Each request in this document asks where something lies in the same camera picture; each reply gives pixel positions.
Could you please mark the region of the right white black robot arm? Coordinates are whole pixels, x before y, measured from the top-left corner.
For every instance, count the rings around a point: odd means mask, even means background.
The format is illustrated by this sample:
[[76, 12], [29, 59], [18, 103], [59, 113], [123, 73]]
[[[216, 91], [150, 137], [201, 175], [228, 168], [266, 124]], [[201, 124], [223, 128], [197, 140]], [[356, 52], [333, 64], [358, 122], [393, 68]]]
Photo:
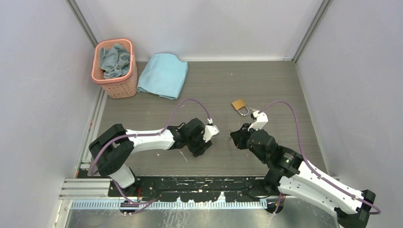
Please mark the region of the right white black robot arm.
[[370, 218], [376, 194], [370, 190], [348, 187], [302, 155], [278, 144], [265, 130], [250, 130], [245, 123], [230, 133], [236, 148], [248, 149], [269, 171], [262, 180], [269, 195], [291, 195], [308, 202], [331, 216], [344, 228], [365, 228]]

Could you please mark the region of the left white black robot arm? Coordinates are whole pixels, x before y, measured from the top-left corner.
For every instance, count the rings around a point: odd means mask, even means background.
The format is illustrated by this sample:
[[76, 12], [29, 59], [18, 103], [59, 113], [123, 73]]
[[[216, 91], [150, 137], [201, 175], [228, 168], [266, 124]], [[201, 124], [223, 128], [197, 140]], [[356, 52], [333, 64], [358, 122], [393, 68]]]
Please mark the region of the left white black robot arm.
[[152, 131], [128, 130], [122, 124], [114, 124], [89, 145], [94, 164], [89, 174], [97, 167], [102, 177], [111, 177], [121, 192], [133, 196], [139, 184], [132, 170], [125, 164], [135, 152], [149, 150], [176, 150], [187, 147], [194, 157], [198, 157], [212, 146], [212, 138], [219, 133], [216, 125], [209, 120], [204, 124], [198, 118], [179, 126]]

